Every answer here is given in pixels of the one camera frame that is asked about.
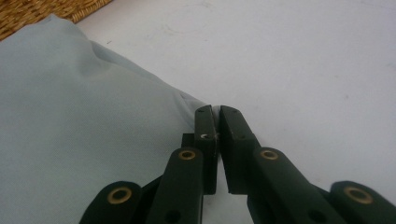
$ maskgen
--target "light blue cloth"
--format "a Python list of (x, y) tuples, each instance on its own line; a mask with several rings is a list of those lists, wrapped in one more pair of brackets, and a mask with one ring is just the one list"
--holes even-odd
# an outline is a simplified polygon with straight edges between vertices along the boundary
[(161, 175), (204, 105), (54, 16), (0, 43), (0, 223), (78, 223)]

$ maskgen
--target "wicker basket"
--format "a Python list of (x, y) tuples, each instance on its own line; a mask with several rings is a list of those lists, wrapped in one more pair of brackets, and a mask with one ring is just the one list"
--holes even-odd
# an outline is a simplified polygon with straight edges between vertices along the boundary
[(74, 23), (111, 0), (0, 0), (0, 41), (50, 13)]

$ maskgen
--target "white table surface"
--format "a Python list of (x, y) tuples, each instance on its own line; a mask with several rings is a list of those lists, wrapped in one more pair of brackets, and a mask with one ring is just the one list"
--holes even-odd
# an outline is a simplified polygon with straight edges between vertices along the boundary
[[(396, 204), (396, 1), (115, 0), (78, 23), (93, 41), (212, 105), (328, 190)], [(222, 167), (203, 223), (252, 223)]]

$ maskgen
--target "folded fabric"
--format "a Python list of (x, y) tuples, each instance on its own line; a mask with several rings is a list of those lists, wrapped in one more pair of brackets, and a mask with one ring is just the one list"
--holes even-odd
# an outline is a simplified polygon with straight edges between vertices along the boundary
[(161, 175), (202, 102), (50, 16), (0, 43), (1, 223), (78, 223)]

